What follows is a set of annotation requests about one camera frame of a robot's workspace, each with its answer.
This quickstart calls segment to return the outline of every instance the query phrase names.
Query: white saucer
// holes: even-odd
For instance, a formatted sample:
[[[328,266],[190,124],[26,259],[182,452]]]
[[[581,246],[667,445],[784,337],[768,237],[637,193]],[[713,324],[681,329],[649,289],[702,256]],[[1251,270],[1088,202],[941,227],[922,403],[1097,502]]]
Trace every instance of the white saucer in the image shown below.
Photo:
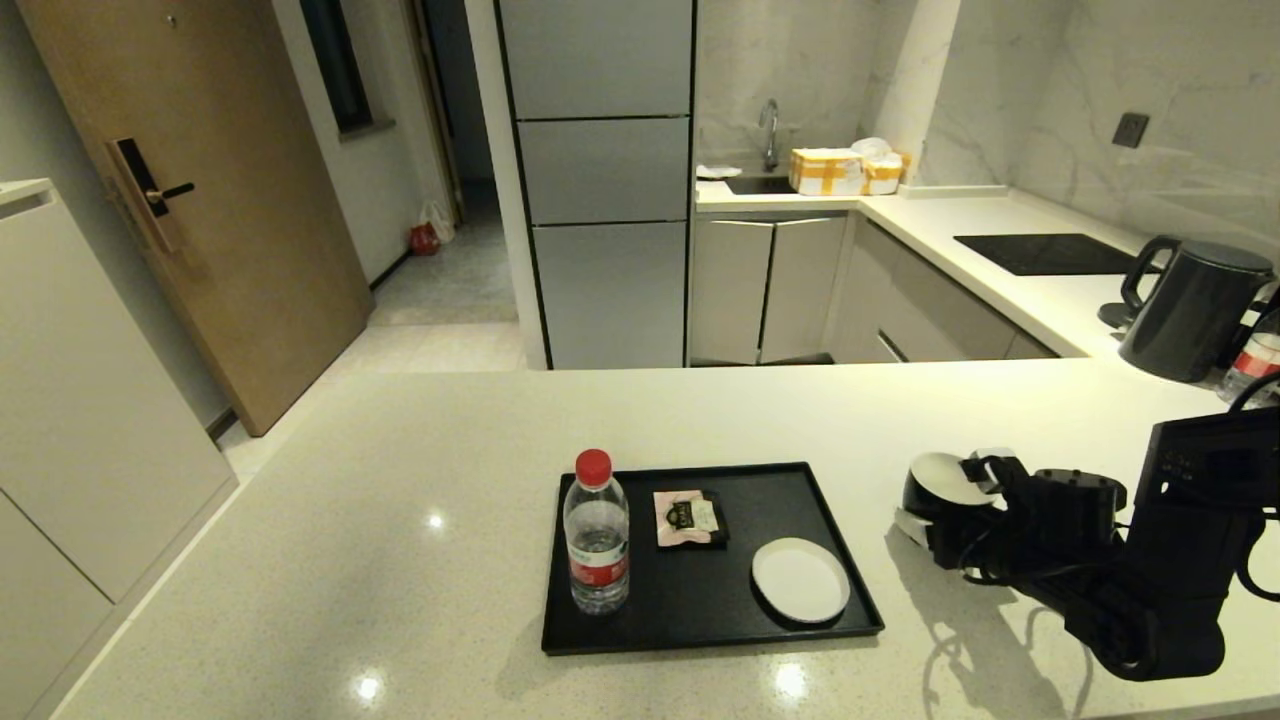
[[[751,578],[774,610],[800,623],[831,620],[849,603],[849,575],[824,547],[776,539],[755,551]]]

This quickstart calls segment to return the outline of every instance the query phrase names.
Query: kitchen cabinet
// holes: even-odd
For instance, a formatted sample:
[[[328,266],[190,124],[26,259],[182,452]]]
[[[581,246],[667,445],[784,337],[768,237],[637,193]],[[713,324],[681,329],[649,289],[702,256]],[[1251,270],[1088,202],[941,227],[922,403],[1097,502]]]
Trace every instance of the kitchen cabinet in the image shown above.
[[[557,369],[680,368],[685,223],[534,228]]]
[[[690,360],[755,364],[772,245],[773,223],[698,223],[690,270]]]
[[[1053,357],[1016,325],[865,218],[836,304],[837,363]]]
[[[120,602],[233,473],[61,199],[29,199],[0,213],[0,489]]]
[[[520,123],[535,225],[684,220],[689,118]]]
[[[0,717],[23,717],[111,603],[0,495]]]
[[[1057,352],[1036,342],[1032,336],[1019,331],[1014,336],[1014,342],[1009,345],[1005,360],[1041,360],[1046,357],[1061,357]]]
[[[692,0],[502,0],[500,10],[517,119],[689,113]]]
[[[796,215],[699,220],[691,360],[754,365],[822,352],[847,218]]]
[[[764,302],[760,363],[822,352],[847,218],[778,223]]]

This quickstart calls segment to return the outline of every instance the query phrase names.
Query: kitchen sink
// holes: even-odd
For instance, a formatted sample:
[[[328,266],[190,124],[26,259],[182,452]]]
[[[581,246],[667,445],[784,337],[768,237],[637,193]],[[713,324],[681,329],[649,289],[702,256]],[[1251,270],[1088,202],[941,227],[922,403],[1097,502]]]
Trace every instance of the kitchen sink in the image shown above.
[[[733,195],[782,195],[795,193],[791,181],[786,177],[771,176],[763,178],[728,178],[724,181]]]

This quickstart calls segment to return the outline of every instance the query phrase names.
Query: electrical outlet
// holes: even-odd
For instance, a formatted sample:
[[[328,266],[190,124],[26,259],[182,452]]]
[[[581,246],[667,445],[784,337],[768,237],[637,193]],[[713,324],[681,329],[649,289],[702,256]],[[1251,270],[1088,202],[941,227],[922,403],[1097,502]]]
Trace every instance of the electrical outlet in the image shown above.
[[[1151,120],[1151,115],[1138,113],[1120,115],[1120,124],[1116,126],[1116,133],[1111,138],[1111,145],[1138,147],[1138,143],[1142,142],[1142,133],[1147,132],[1148,120]]]

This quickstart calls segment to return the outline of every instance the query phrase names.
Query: red bottle cap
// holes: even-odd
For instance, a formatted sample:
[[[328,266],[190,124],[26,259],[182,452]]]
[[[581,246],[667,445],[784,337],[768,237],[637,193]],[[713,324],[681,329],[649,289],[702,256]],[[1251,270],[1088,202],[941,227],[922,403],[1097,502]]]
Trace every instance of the red bottle cap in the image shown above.
[[[603,450],[584,450],[577,456],[575,469],[577,470],[577,482],[589,488],[598,488],[609,482],[609,475],[613,474],[613,462],[609,461],[609,454]]]

